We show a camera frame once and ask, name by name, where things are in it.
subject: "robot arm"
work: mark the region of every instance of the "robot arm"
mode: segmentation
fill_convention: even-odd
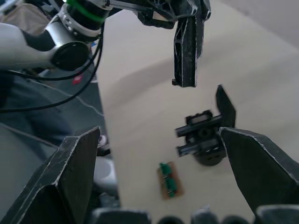
[[[67,0],[39,36],[0,24],[0,69],[57,67],[72,71],[81,67],[88,60],[89,44],[100,37],[101,26],[113,8],[136,12],[147,26],[172,29],[178,22],[172,83],[196,86],[209,0]]]
[[[68,34],[62,23],[51,22],[39,36],[0,23],[0,69],[58,67],[74,70],[88,59],[86,43]]]

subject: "table surface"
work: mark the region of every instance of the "table surface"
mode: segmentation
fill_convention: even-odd
[[[253,217],[227,159],[204,167],[176,153],[184,140],[174,129],[186,116],[218,113],[219,84],[237,109],[238,128],[267,135],[299,161],[299,52],[223,3],[211,4],[197,88],[171,85],[175,30],[143,26],[131,12],[106,22],[98,79],[121,204],[147,210],[154,223],[165,215],[188,223],[191,212],[207,204],[220,219]],[[185,194],[165,201],[157,168],[168,161],[175,162]]]

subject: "green ring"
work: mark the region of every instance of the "green ring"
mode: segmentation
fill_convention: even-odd
[[[89,19],[96,21],[96,22],[104,22],[105,18],[99,17],[97,15],[94,15],[90,12],[88,12],[82,5],[80,5],[80,3],[78,3],[76,0],[67,0],[66,1],[67,4],[73,6],[74,8],[76,8],[80,13],[82,13],[83,15],[85,15],[86,17],[88,17]]]

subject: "black mechanical part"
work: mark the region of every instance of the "black mechanical part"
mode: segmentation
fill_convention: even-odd
[[[199,163],[206,166],[218,164],[225,156],[225,148],[218,135],[220,127],[234,127],[236,111],[221,85],[216,92],[216,102],[220,115],[204,111],[186,117],[186,126],[176,129],[178,137],[185,136],[186,144],[177,147],[179,156],[192,153]]]
[[[260,205],[299,204],[299,164],[264,135],[220,128],[238,187],[251,210]]]
[[[162,218],[158,224],[184,224],[184,222],[175,216],[166,216]]]
[[[218,219],[210,210],[199,209],[192,213],[191,224],[218,224]]]
[[[155,19],[153,19],[152,14],[148,15],[148,14],[144,14],[144,13],[138,13],[138,19],[145,26],[154,26],[154,27],[164,28],[164,29],[173,29],[175,22],[155,20]]]
[[[151,13],[152,6],[147,1],[140,0],[106,0],[106,6],[118,9],[132,10],[134,12]]]
[[[197,5],[193,0],[146,0],[154,11],[169,21],[177,21],[179,18],[194,16]]]
[[[27,42],[27,45],[38,51],[49,51],[55,47],[55,43],[47,30],[40,35],[31,35],[22,30],[23,36]]]
[[[51,59],[51,63],[56,67],[74,71],[81,67],[88,60],[89,49],[82,42],[71,42],[59,48]]]
[[[174,37],[173,85],[196,87],[197,84],[197,38],[195,17],[178,21]]]
[[[249,224],[244,218],[238,216],[228,216],[221,224]]]
[[[256,213],[256,224],[295,224],[299,220],[299,205],[263,205]]]
[[[194,15],[180,18],[174,37],[174,79],[173,85],[196,87],[197,59],[202,52],[204,22],[210,18],[209,0],[195,0]]]
[[[106,156],[109,154],[111,154],[111,150],[109,148],[108,149],[98,148],[97,150],[97,156]]]
[[[102,17],[103,20],[108,17],[109,12],[108,10],[104,10],[102,8],[97,7],[93,3],[86,1],[86,0],[81,0],[78,1],[81,6],[84,7],[85,10],[87,10],[89,13],[93,15],[97,15],[98,17]],[[70,16],[79,24],[81,24],[83,27],[86,29],[90,30],[98,30],[100,29],[101,25],[103,22],[99,21],[94,21],[80,13],[75,7],[68,5],[67,11],[70,14]]]
[[[151,224],[151,218],[142,210],[95,209],[88,224]]]
[[[93,187],[98,127],[68,136],[32,175],[0,224],[81,224]]]
[[[121,11],[122,9],[120,8],[112,8],[111,11],[109,12],[108,17],[113,16],[114,14],[117,14]]]

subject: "brown circuit board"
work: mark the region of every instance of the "brown circuit board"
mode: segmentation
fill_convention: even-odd
[[[160,166],[160,168],[158,168],[157,172],[158,172],[162,197],[163,197],[163,199],[168,200],[168,199],[176,198],[176,197],[183,195],[184,189],[183,189],[182,183],[178,177],[178,172],[177,172],[174,162],[168,162],[168,163],[166,163],[166,165],[168,165],[169,168],[171,169],[171,174],[169,174],[167,177],[173,179],[175,186],[176,186],[176,190],[173,191],[173,193],[169,192],[169,190],[167,189],[167,185],[166,185],[166,181],[165,181],[167,177],[166,177],[166,175],[163,175],[161,166]]]

